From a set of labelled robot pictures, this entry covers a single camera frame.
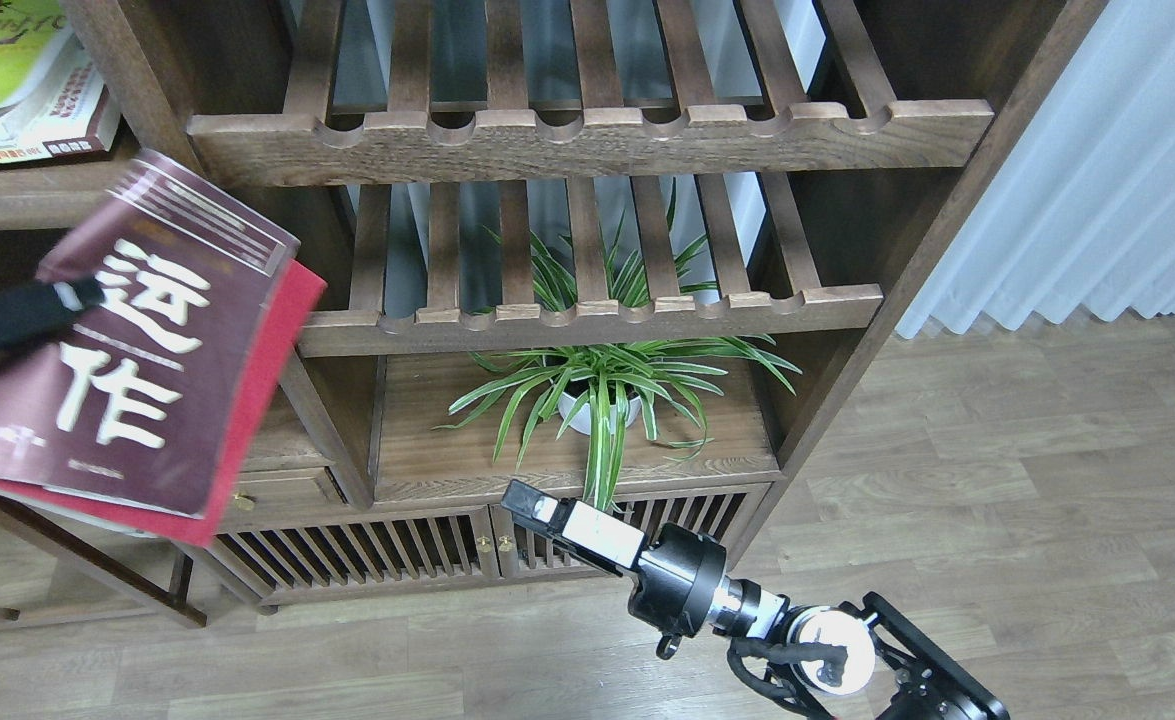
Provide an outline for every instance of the potted plant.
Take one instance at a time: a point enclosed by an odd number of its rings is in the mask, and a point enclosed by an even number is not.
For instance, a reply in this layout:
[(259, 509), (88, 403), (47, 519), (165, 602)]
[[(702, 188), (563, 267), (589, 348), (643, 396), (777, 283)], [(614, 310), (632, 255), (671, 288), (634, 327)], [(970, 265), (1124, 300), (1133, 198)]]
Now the potted plant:
[[(669, 206), (669, 227), (673, 217), (673, 206)], [(650, 301), (645, 264), (639, 251), (631, 251), (618, 263), (619, 236), (615, 231), (613, 242), (606, 255), (605, 272), (610, 297), (627, 307), (645, 305)], [(572, 244), (572, 238), (560, 236)], [(678, 278), (691, 272), (691, 264), (706, 250), (707, 237), (703, 234), (686, 250), (674, 258)], [(577, 302), (573, 275), (552, 256), (545, 245), (531, 233), (533, 260), (533, 285), (538, 301), (550, 310), (568, 310)], [(682, 284), (680, 291), (714, 290), (716, 283), (701, 282)], [(711, 442), (707, 436), (707, 416), (703, 411), (698, 392), (724, 395), (710, 378), (727, 374), (727, 370), (709, 359), (738, 357), (753, 361), (773, 374), (783, 386), (794, 395), (791, 382), (783, 374), (801, 370), (783, 357), (773, 355), (751, 339), (773, 343), (768, 336), (711, 337), (693, 339), (654, 339), (646, 342), (600, 343), (599, 345), (544, 346), (533, 350), (511, 350), (489, 355), (472, 354), (477, 364), (489, 372), (499, 375), (482, 386), (472, 389), (449, 406), (449, 413), (471, 411), (462, 420), (439, 428), (463, 428), (486, 413), (506, 397), (503, 418), (494, 444), (494, 459), (499, 459), (513, 424), (518, 423), (522, 406), (529, 406), (529, 416), (521, 428), (521, 448), (517, 466), (526, 452), (533, 430), (552, 416), (560, 415), (560, 428), (556, 437), (578, 424), (582, 432), (590, 436), (588, 443), (588, 473), (583, 482), (583, 500), (596, 509), (607, 511), (613, 506), (615, 487), (618, 486), (623, 466), (623, 446), (627, 437), (627, 425), (642, 418), (645, 437), (666, 448), (686, 448), (697, 455), (703, 445)], [(659, 402), (673, 408), (683, 418), (691, 420), (701, 433), (700, 439), (664, 442), (657, 426), (656, 405)], [(586, 419), (576, 419), (586, 415)]]

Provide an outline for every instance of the shelf board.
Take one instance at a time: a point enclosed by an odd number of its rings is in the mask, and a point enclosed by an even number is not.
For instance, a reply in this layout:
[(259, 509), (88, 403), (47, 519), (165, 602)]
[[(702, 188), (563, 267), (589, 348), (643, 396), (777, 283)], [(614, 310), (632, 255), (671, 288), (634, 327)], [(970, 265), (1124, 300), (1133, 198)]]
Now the shelf board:
[[(468, 228), (469, 233), (459, 228), (458, 184), (431, 183), (427, 298), (408, 318), (383, 312), (390, 305), (387, 274), (394, 272), (389, 269), (391, 193), (387, 186), (363, 188), (349, 309), (309, 316), (298, 350), (307, 357), (396, 355), (867, 327), (884, 300), (880, 287), (824, 287), (788, 177), (783, 173), (757, 173), (756, 177), (768, 209), (767, 237), (761, 245), (773, 255), (763, 255), (763, 263), (770, 264), (766, 272), (748, 272), (724, 177), (694, 176), (720, 295), (711, 302), (696, 301), (679, 290), (659, 179), (631, 179), (643, 271), (652, 297), (642, 307), (624, 307), (609, 298), (595, 186), (591, 179), (570, 179), (565, 188), (578, 301), (565, 311), (551, 311), (535, 302), (526, 183), (499, 183), (496, 233), (501, 235), (501, 268), (469, 264), (469, 256), (482, 250), (492, 255), (492, 241), (476, 228)], [(491, 247), (464, 247), (468, 243)], [(459, 307), (459, 287), (468, 282), (464, 278), (485, 272), (501, 274), (501, 282), (491, 284), (501, 287), (503, 300), (492, 302), (490, 312), (470, 314)], [(759, 278), (753, 281), (752, 275)], [(767, 291), (756, 285), (766, 278)]]
[(137, 142), (121, 132), (106, 159), (45, 160), (0, 164), (0, 231), (70, 228), (103, 201), (125, 173)]
[[(674, 487), (678, 484), (732, 484), (778, 473), (760, 408), (746, 364), (732, 361), (720, 378), (724, 397), (703, 393), (711, 436), (700, 455), (671, 460), (684, 451), (660, 448), (645, 438), (639, 420), (627, 432), (618, 492)], [(588, 437), (568, 430), (556, 439), (559, 416), (535, 430), (521, 467), (515, 466), (519, 433), (528, 413), (519, 413), (499, 459), (492, 460), (501, 410), (496, 406), (461, 429), (434, 429), (459, 419), (446, 408), (469, 389), (494, 379), (464, 354), (391, 357), (387, 365), (387, 416), (382, 425), (375, 507), (432, 506), (441, 502), (497, 502), (511, 479), (548, 492), (580, 493), (586, 467)], [(700, 437), (689, 420), (669, 408), (657, 408), (659, 428), (669, 440)]]
[(518, 4), (486, 0), (485, 108), (434, 112), (431, 5), (398, 4), (387, 108), (357, 127), (331, 107), (341, 0), (308, 0), (284, 110), (195, 115), (188, 133), (224, 186), (471, 182), (623, 174), (961, 167), (991, 123), (983, 100), (898, 99), (853, 0), (815, 0), (851, 105), (812, 101), (773, 1), (738, 0), (764, 109), (711, 92), (687, 0), (657, 18), (674, 114), (627, 105), (604, 8), (572, 4), (582, 108), (531, 106)]

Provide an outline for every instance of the curtain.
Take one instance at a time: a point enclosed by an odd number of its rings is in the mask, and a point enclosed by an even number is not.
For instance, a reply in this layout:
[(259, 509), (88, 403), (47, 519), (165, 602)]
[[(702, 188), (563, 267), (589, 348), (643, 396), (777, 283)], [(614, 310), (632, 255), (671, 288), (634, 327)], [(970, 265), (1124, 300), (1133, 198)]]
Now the curtain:
[(1175, 4), (1112, 0), (898, 324), (1175, 314)]

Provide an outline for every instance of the white pot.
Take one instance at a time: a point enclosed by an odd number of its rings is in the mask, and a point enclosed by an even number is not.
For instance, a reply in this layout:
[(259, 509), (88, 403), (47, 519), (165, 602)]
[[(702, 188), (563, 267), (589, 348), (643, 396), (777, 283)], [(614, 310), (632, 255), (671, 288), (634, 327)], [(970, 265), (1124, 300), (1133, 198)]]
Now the white pot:
[[(569, 395), (569, 392), (560, 393), (560, 399), (556, 402), (556, 410), (560, 411), (560, 417), (565, 418), (569, 416), (570, 411), (575, 409), (575, 403), (578, 402), (577, 395)], [(634, 423), (637, 418), (642, 416), (642, 398), (633, 397), (627, 403), (627, 426)], [(618, 410), (610, 409), (609, 411), (609, 432), (615, 431), (615, 422), (618, 420)], [(575, 413), (573, 418), (569, 420), (569, 426), (578, 430), (584, 436), (591, 435), (591, 402), (584, 404), (578, 409), (578, 413)]]

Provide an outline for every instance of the bookshelf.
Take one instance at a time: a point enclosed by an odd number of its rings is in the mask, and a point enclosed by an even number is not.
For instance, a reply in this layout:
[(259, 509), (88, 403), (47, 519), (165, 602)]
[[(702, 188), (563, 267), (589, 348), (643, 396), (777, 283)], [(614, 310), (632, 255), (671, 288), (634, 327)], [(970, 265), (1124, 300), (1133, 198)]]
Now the bookshelf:
[[(340, 106), (340, 0), (308, 0), (293, 28), (269, 4), (66, 1), (137, 141), (294, 229), (304, 263), (331, 284), (222, 534), (189, 549), (243, 600), (268, 610), (583, 573), (496, 505), (513, 477), (572, 493), (582, 440), (539, 445), (517, 470), (490, 460), (492, 425), (430, 429), (477, 381), (465, 351), (496, 348), (773, 334), (779, 354), (805, 370), (797, 396), (732, 374), (705, 455), (666, 460), (632, 438), (624, 456), (624, 519), (710, 532), (737, 559), (1104, 0), (815, 0), (828, 43), (812, 87), (799, 82), (773, 1), (738, 0), (761, 87), (751, 97), (716, 95), (691, 5), (656, 0), (666, 99), (624, 97), (605, 4), (565, 4), (578, 101), (529, 100), (515, 0), (483, 4), (486, 100), (432, 101), (430, 4), (400, 1), (387, 103)], [(738, 250), (725, 193), (725, 174), (738, 171), (756, 175), (768, 209), (750, 256)], [(669, 241), (656, 202), (662, 174), (696, 177), (718, 300), (674, 291), (670, 258), (657, 250)], [(590, 265), (600, 250), (592, 179), (602, 176), (630, 179), (650, 307), (607, 300)], [(570, 226), (584, 238), (575, 248), (580, 301), (568, 312), (542, 310), (529, 284), (526, 183), (543, 179), (564, 182)], [(392, 316), (390, 188), (410, 182), (428, 183), (430, 196), (427, 296), (412, 315)], [(501, 301), (486, 315), (459, 302), (472, 271), (458, 233), (466, 183), (496, 183), (499, 197)], [(345, 184), (360, 184), (354, 204)]]

